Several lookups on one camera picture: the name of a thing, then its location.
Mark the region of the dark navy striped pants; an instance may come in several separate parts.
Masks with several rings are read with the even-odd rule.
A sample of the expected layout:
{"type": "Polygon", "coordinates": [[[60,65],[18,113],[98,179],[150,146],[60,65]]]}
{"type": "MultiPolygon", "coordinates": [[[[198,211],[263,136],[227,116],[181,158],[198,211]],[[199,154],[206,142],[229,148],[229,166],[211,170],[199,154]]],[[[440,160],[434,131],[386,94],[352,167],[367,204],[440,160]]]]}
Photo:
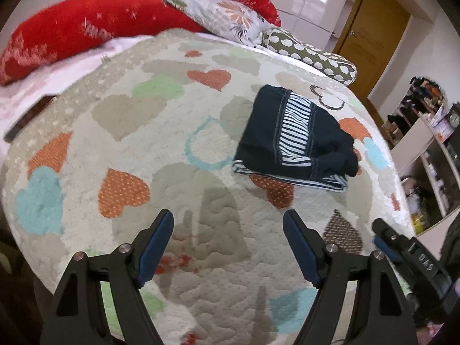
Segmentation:
{"type": "Polygon", "coordinates": [[[343,192],[359,161],[353,137],[338,121],[305,96],[265,85],[253,110],[231,168],[315,189],[343,192]]]}

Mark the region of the cluttered white shelf unit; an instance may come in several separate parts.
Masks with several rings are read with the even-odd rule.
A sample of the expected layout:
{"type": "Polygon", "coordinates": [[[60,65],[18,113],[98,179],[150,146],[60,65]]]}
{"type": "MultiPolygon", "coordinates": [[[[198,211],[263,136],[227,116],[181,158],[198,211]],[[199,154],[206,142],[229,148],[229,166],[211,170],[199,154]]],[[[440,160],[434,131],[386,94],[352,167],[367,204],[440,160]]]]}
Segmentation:
{"type": "Polygon", "coordinates": [[[448,123],[451,109],[438,83],[424,76],[409,89],[383,124],[416,234],[459,209],[459,127],[448,123]]]}

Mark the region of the small black clock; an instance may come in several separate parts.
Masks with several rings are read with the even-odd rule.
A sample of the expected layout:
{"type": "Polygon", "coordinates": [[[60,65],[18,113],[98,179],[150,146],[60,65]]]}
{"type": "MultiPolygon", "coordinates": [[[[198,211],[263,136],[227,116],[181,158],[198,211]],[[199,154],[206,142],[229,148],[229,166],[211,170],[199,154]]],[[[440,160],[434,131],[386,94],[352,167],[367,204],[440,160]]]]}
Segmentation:
{"type": "Polygon", "coordinates": [[[460,125],[460,113],[456,109],[451,109],[448,113],[448,123],[453,130],[460,125]]]}

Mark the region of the heart patterned bed quilt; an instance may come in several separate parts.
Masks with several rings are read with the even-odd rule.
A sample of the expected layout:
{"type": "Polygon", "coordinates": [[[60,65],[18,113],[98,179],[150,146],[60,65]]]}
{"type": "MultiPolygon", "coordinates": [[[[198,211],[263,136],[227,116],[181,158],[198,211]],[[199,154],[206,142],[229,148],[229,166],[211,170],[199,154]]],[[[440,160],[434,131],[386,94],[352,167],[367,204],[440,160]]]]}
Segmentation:
{"type": "Polygon", "coordinates": [[[389,148],[364,106],[295,60],[169,30],[53,96],[1,168],[12,234],[55,290],[75,252],[111,252],[171,210],[172,238],[141,291],[166,344],[294,341],[316,291],[283,233],[288,209],[349,252],[373,250],[377,218],[414,234],[389,148]],[[353,137],[359,172],[346,191],[231,169],[267,84],[305,96],[353,137]]]}

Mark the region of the olive white dotted pillow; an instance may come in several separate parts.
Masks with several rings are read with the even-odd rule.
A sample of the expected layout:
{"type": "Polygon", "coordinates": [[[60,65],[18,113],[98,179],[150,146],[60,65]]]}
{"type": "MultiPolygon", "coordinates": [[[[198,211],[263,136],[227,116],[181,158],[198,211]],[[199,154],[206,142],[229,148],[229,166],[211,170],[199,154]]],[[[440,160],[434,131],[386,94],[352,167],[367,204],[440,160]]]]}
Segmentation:
{"type": "Polygon", "coordinates": [[[262,45],[268,50],[312,66],[346,86],[356,81],[357,66],[347,58],[306,44],[283,28],[274,26],[264,31],[261,40],[262,45]]]}

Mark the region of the wooden door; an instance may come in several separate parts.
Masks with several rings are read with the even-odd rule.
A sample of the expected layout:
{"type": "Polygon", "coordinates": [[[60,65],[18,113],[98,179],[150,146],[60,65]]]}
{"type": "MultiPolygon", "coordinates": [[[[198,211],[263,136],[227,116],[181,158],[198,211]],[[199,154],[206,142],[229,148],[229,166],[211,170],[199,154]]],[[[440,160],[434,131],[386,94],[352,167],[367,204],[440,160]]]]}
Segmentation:
{"type": "Polygon", "coordinates": [[[348,88],[366,100],[394,54],[410,14],[397,0],[355,0],[334,52],[357,68],[348,88]]]}

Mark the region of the long red pillow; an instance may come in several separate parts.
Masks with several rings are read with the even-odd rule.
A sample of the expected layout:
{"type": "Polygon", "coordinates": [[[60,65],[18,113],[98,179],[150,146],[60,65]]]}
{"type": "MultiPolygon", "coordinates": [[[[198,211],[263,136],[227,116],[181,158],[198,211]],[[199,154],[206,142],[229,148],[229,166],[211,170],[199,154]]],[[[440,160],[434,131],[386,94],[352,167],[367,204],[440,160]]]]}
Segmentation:
{"type": "Polygon", "coordinates": [[[1,85],[117,37],[206,30],[164,0],[65,0],[21,23],[1,53],[1,85]]]}

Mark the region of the grey floral pillow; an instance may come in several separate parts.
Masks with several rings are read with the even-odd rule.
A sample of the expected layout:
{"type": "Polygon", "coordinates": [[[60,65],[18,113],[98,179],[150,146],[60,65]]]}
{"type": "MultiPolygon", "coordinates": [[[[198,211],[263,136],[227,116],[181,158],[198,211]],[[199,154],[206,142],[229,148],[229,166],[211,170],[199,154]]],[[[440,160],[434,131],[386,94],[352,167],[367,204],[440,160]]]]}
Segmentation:
{"type": "Polygon", "coordinates": [[[232,0],[165,0],[214,35],[256,47],[263,32],[275,25],[259,13],[232,0]]]}

